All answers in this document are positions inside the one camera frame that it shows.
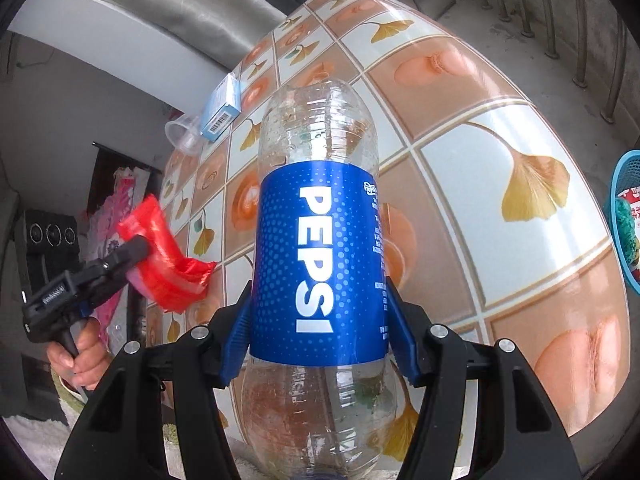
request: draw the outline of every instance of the red plastic package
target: red plastic package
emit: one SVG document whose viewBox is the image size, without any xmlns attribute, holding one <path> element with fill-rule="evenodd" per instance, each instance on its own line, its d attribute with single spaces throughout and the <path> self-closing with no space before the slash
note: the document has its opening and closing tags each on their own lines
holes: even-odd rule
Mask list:
<svg viewBox="0 0 640 480">
<path fill-rule="evenodd" d="M 177 314 L 204 299 L 216 262 L 207 264 L 182 255 L 155 196 L 146 197 L 117 229 L 126 242 L 142 235 L 149 243 L 149 256 L 127 273 L 140 294 Z"/>
</svg>

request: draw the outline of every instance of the speaker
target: speaker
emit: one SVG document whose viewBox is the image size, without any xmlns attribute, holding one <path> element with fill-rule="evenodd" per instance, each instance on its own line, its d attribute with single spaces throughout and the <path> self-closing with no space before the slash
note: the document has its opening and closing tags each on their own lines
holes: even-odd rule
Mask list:
<svg viewBox="0 0 640 480">
<path fill-rule="evenodd" d="M 80 268 L 78 224 L 68 215 L 27 209 L 14 230 L 20 284 L 25 296 L 65 270 Z"/>
</svg>

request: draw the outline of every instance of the concrete floor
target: concrete floor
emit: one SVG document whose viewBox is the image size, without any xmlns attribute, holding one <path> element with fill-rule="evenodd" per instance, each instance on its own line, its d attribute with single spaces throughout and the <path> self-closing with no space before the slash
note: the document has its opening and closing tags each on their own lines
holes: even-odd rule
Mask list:
<svg viewBox="0 0 640 480">
<path fill-rule="evenodd" d="M 589 89 L 572 82 L 561 61 L 545 56 L 536 39 L 520 34 L 518 18 L 501 22 L 495 10 L 482 10 L 475 0 L 458 0 L 439 22 L 502 70 L 538 107 L 585 174 L 600 204 L 606 200 L 613 170 L 631 149 L 617 126 L 600 117 Z M 584 472 L 598 465 L 625 432 L 640 408 L 640 298 L 627 291 L 632 333 L 631 371 L 611 405 L 572 441 Z"/>
</svg>

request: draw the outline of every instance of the blue label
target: blue label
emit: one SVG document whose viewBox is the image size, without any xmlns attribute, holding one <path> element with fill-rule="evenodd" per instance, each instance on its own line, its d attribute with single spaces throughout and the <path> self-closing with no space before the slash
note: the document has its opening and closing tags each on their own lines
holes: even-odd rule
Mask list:
<svg viewBox="0 0 640 480">
<path fill-rule="evenodd" d="M 373 177 L 329 161 L 289 164 L 260 187 L 249 352 L 336 366 L 387 348 L 382 229 Z"/>
</svg>

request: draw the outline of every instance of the barcode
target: barcode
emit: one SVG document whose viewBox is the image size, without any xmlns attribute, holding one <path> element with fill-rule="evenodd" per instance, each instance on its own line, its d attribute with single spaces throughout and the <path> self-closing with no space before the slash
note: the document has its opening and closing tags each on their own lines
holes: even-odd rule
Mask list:
<svg viewBox="0 0 640 480">
<path fill-rule="evenodd" d="M 220 115 L 220 118 L 213 123 L 213 125 L 209 128 L 209 131 L 213 134 L 216 132 L 216 130 L 222 126 L 225 122 L 227 122 L 230 118 L 230 115 L 227 113 L 223 113 L 222 115 Z"/>
</svg>

